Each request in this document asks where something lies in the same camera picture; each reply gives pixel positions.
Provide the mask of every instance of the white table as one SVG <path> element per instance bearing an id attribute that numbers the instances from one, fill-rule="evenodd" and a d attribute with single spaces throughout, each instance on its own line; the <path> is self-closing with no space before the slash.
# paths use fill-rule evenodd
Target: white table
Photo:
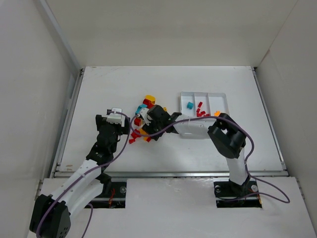
<path id="1" fill-rule="evenodd" d="M 167 107 L 170 114 L 179 112 L 182 91 L 225 93 L 230 116 L 255 142 L 250 170 L 283 170 L 249 66 L 105 66 L 85 69 L 59 171 L 73 172 L 86 158 L 98 135 L 96 114 L 119 107 L 131 117 L 147 94 L 155 96 L 156 103 Z M 118 143 L 118 151 L 125 138 Z M 107 168 L 107 172 L 226 171 L 226 160 L 211 140 L 180 139 L 176 134 L 150 143 L 139 139 Z"/>
<path id="2" fill-rule="evenodd" d="M 261 196 L 263 208 L 217 208 L 211 178 L 132 178 L 127 182 L 126 208 L 94 209 L 86 238 L 315 238 L 295 178 L 265 178 L 290 198 L 284 204 Z M 65 179 L 45 179 L 49 195 Z M 259 191 L 283 198 L 258 183 Z M 81 237 L 90 209 L 71 224 L 66 238 Z M 29 233 L 28 238 L 35 238 Z"/>

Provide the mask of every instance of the white sorting tray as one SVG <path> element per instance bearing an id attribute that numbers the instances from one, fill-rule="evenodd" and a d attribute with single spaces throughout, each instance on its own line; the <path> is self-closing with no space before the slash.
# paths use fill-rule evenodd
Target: white sorting tray
<path id="1" fill-rule="evenodd" d="M 188 102 L 194 104 L 192 109 L 187 108 Z M 181 92 L 180 93 L 180 109 L 181 113 L 190 117 L 196 117 L 196 110 L 199 102 L 203 102 L 201 112 L 214 115 L 215 112 L 227 113 L 229 115 L 229 108 L 227 97 L 224 93 L 203 93 L 203 92 Z"/>

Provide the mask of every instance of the white enclosure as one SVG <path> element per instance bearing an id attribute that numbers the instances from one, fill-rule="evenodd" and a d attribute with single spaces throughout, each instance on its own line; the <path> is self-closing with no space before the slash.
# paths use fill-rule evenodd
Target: white enclosure
<path id="1" fill-rule="evenodd" d="M 131 116 L 146 94 L 178 112 L 182 91 L 226 94 L 256 141 L 252 173 L 291 204 L 261 196 L 262 210 L 216 209 L 212 180 L 228 177 L 225 159 L 215 149 L 207 159 L 205 142 L 171 146 L 164 135 L 109 167 L 130 178 L 127 208 L 95 211 L 87 237 L 315 237 L 316 12 L 316 0 L 0 0 L 0 237 L 35 237 L 34 198 L 84 160 L 96 114 L 121 107 Z M 85 210 L 69 238 L 87 219 Z"/>

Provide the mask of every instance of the small plastic block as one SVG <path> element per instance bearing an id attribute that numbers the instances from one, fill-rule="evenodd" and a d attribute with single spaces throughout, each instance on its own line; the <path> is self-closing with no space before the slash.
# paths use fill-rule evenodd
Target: small plastic block
<path id="1" fill-rule="evenodd" d="M 150 137 L 144 137 L 143 138 L 145 141 L 147 141 L 147 142 L 150 142 L 151 141 L 151 138 Z"/>
<path id="2" fill-rule="evenodd" d="M 142 125 L 141 119 L 140 119 L 140 118 L 135 118 L 135 119 L 134 119 L 134 124 L 137 125 L 137 126 Z"/>
<path id="3" fill-rule="evenodd" d="M 139 138 L 139 137 L 141 137 L 140 135 L 137 135 L 135 132 L 132 132 L 131 133 L 131 136 L 132 136 L 132 138 L 133 139 L 136 139 L 136 138 Z"/>
<path id="4" fill-rule="evenodd" d="M 150 104 L 148 105 L 148 109 L 151 109 L 152 107 L 154 107 L 154 104 L 150 103 Z"/>
<path id="5" fill-rule="evenodd" d="M 140 113 L 140 110 L 142 109 L 142 108 L 146 108 L 148 105 L 145 105 L 145 104 L 141 104 L 139 107 L 138 107 L 138 109 L 135 111 L 135 115 L 136 114 L 139 114 Z"/>
<path id="6" fill-rule="evenodd" d="M 132 143 L 134 143 L 135 142 L 135 139 L 133 138 L 133 139 L 129 139 L 129 144 L 132 144 Z"/>
<path id="7" fill-rule="evenodd" d="M 149 99 L 144 99 L 143 100 L 143 104 L 145 104 L 145 105 L 149 105 L 151 103 L 151 101 L 149 100 Z"/>
<path id="8" fill-rule="evenodd" d="M 147 133 L 142 128 L 140 128 L 140 134 L 147 135 Z"/>
<path id="9" fill-rule="evenodd" d="M 188 102 L 187 108 L 188 108 L 188 109 L 193 109 L 193 107 L 194 107 L 194 104 L 191 103 L 191 102 Z"/>
<path id="10" fill-rule="evenodd" d="M 220 111 L 217 111 L 213 114 L 215 117 L 218 117 L 220 115 Z"/>
<path id="11" fill-rule="evenodd" d="M 152 104 L 155 104 L 155 97 L 152 95 L 145 96 L 145 99 L 149 100 Z"/>

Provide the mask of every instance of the red block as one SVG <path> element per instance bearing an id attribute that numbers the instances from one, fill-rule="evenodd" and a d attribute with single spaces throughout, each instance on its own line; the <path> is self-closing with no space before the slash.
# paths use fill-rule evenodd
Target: red block
<path id="1" fill-rule="evenodd" d="M 154 104 L 152 103 L 148 104 L 148 109 L 151 109 L 152 107 L 154 107 Z"/>
<path id="2" fill-rule="evenodd" d="M 137 126 L 140 126 L 142 124 L 141 119 L 140 118 L 135 118 L 134 119 L 134 124 Z"/>
<path id="3" fill-rule="evenodd" d="M 135 132 L 132 132 L 131 133 L 131 136 L 132 136 L 132 138 L 133 139 L 136 139 L 136 138 L 139 138 L 139 137 L 141 137 L 140 135 L 137 135 Z"/>
<path id="4" fill-rule="evenodd" d="M 151 104 L 151 101 L 149 99 L 144 99 L 143 104 L 149 106 L 149 104 Z"/>
<path id="5" fill-rule="evenodd" d="M 133 139 L 129 139 L 129 144 L 132 144 L 132 143 L 134 143 L 135 142 L 135 139 L 133 138 Z"/>

